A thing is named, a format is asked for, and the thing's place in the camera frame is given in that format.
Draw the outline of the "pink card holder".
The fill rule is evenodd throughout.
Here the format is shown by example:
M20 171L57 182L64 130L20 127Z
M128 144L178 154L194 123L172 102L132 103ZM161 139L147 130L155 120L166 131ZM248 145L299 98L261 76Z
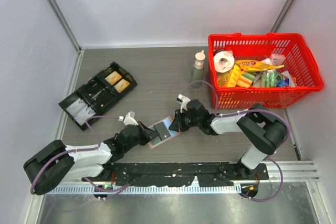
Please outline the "pink card holder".
M180 134L180 132L169 130L172 122L172 118L167 116L149 127L149 129L155 130L159 133L158 136L148 142L150 149L154 149Z

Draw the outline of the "black card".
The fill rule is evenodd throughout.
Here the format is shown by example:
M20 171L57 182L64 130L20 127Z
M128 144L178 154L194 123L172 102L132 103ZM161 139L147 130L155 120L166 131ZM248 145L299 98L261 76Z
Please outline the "black card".
M154 128L159 133L159 137L162 141L171 136L164 122L155 124Z

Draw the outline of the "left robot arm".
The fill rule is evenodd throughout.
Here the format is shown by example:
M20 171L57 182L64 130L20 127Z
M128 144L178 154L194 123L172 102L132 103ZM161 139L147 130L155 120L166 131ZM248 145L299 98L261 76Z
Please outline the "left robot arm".
M157 130L138 121L97 145L71 146L54 140L23 165L32 184L30 193L44 195L61 182L84 177L106 181L112 175L112 168L107 164L120 160L135 146L146 145L157 136Z

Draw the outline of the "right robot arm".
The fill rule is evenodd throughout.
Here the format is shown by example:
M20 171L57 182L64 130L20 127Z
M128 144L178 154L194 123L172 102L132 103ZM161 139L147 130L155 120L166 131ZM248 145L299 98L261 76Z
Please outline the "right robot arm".
M256 174L256 168L290 136L288 123L277 114L259 103L249 109L231 114L209 113L197 99L177 100L181 107L175 111L175 117L169 129L185 132L192 127L199 128L206 135L221 135L229 132L242 132L250 140L251 146L237 162L237 175L250 179Z

